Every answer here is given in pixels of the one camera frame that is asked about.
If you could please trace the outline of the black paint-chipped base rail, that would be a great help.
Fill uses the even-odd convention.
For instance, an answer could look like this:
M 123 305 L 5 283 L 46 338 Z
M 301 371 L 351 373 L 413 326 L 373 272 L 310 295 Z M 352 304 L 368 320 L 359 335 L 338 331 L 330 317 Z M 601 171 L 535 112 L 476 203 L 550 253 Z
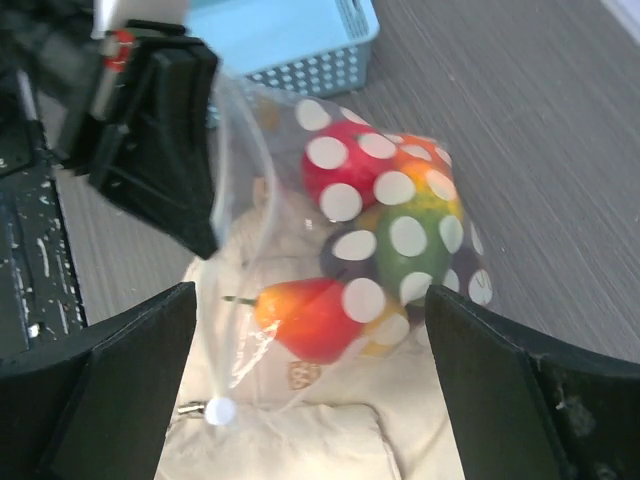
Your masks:
M 87 326 L 56 182 L 46 166 L 1 179 L 1 356 Z

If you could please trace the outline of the red yellow fake pear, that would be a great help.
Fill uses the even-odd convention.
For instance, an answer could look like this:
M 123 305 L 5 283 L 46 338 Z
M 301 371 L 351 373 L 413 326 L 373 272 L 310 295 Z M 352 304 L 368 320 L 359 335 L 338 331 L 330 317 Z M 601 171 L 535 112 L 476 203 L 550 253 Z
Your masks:
M 223 299 L 251 306 L 263 332 L 299 359 L 321 365 L 337 361 L 387 303 L 383 289 L 368 278 L 288 281 L 264 288 L 254 299 Z

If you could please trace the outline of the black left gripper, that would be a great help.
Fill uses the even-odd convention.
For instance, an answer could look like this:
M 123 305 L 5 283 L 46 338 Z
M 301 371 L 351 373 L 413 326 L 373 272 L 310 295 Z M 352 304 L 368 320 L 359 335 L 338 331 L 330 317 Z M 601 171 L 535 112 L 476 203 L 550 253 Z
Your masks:
M 62 167 L 201 258 L 218 248 L 206 120 L 216 55 L 193 37 L 136 38 L 131 1 L 4 1 L 1 125 L 64 117 Z

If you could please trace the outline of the clear polka dot zip bag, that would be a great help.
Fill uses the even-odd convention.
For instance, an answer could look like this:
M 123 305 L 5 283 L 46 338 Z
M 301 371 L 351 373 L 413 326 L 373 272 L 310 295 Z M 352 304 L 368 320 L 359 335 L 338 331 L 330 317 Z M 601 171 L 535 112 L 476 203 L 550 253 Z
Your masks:
M 312 200 L 304 185 L 301 167 L 304 147 L 320 131 L 341 121 L 367 125 L 383 135 L 394 132 L 379 129 L 352 110 L 333 102 L 254 83 L 243 87 L 238 78 L 227 75 L 217 80 L 214 101 L 219 112 L 219 169 L 218 197 L 212 212 L 212 223 L 221 243 L 218 253 L 226 245 L 233 223 L 248 210 L 253 198 L 253 182 L 260 178 L 268 186 L 269 199 L 265 219 L 259 229 L 259 243 L 250 258 L 247 273 L 253 274 L 259 263 L 266 258 L 285 218 L 286 195 L 295 192 L 302 195 L 331 226 L 331 232 L 320 244 L 317 256 L 318 274 L 297 280 L 331 278 L 322 273 L 319 262 L 325 240 L 338 229 L 358 228 L 355 221 L 368 208 L 353 220 L 330 221 Z M 460 195 L 459 198 L 464 212 L 463 242 L 460 249 L 453 254 L 450 269 L 443 282 L 432 286 L 445 286 L 481 306 L 489 307 L 495 302 L 495 294 L 490 273 L 485 265 L 484 246 L 476 225 L 464 209 Z M 372 281 L 383 289 L 387 300 L 386 307 L 376 320 L 365 326 L 361 336 L 332 364 L 346 359 L 350 352 L 364 354 L 366 347 L 363 340 L 371 337 L 376 328 L 387 324 L 392 314 L 402 314 L 412 327 L 424 328 L 422 307 L 426 295 L 418 304 L 403 305 L 383 286 L 378 269 L 377 275 L 378 278 Z M 262 287 L 253 297 L 247 297 L 242 291 L 229 296 L 254 299 L 264 288 L 278 283 Z

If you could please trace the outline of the dark purple fake plum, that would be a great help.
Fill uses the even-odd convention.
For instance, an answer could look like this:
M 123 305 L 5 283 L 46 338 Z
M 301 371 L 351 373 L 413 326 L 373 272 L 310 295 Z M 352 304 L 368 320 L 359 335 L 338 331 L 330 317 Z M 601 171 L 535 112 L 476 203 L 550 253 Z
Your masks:
M 377 240 L 373 232 L 355 227 L 336 230 L 324 242 L 320 253 L 322 273 L 342 282 L 356 278 L 376 280 L 374 254 Z

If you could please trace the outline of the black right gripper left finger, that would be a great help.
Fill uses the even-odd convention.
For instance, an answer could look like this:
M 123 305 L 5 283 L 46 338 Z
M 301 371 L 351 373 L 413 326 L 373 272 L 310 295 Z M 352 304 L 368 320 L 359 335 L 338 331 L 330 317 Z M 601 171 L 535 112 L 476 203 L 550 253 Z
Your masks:
M 180 283 L 2 360 L 2 478 L 153 478 L 195 326 Z

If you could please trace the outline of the red fake apple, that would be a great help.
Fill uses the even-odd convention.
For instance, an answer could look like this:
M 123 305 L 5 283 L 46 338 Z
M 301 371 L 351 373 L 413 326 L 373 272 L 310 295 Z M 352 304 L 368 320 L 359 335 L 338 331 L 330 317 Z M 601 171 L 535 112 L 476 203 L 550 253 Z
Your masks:
M 332 222 L 353 220 L 376 203 L 401 205 L 417 187 L 395 164 L 397 154 L 396 144 L 370 126 L 333 123 L 304 147 L 304 185 Z

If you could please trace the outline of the light blue plastic basket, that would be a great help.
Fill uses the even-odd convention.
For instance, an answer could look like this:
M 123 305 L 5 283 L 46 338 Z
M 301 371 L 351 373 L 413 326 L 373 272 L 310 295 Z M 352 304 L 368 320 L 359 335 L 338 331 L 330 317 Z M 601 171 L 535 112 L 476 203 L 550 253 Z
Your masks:
M 371 1 L 193 1 L 190 33 L 243 87 L 331 97 L 362 88 L 380 25 Z

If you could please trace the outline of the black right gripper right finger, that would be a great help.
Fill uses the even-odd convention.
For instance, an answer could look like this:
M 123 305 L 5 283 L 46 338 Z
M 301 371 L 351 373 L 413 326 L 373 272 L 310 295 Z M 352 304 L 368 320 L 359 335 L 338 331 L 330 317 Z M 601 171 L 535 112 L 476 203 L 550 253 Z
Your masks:
M 639 477 L 639 366 L 429 288 L 426 329 L 468 479 Z

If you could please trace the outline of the beige folded fabric garment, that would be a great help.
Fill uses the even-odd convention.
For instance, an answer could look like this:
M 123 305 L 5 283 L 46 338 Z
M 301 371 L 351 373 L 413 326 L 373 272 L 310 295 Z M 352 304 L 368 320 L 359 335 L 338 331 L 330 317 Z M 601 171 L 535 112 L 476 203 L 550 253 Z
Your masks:
M 318 274 L 331 226 L 290 192 L 285 218 L 253 274 L 269 189 L 223 249 L 195 260 L 197 326 L 156 475 L 160 479 L 460 479 L 463 470 L 424 328 L 402 314 L 327 366 L 304 362 L 261 334 L 228 296 Z

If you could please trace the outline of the orange fake fruit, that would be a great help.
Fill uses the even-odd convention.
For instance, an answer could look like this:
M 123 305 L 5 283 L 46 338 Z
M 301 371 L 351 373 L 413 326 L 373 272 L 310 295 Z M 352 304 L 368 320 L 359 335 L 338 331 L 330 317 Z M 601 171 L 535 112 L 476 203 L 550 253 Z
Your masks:
M 397 152 L 392 167 L 374 182 L 374 204 L 355 221 L 373 231 L 384 207 L 403 206 L 418 213 L 438 211 L 464 219 L 453 181 L 451 158 L 434 139 L 410 134 L 384 133 Z

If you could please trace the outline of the green fake fruit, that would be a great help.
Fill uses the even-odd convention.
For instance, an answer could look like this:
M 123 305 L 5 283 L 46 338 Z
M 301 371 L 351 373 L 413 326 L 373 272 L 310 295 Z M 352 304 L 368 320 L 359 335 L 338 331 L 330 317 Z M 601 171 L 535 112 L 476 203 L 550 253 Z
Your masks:
M 394 206 L 376 224 L 375 261 L 380 281 L 401 304 L 418 304 L 443 282 L 463 242 L 463 224 L 439 209 Z

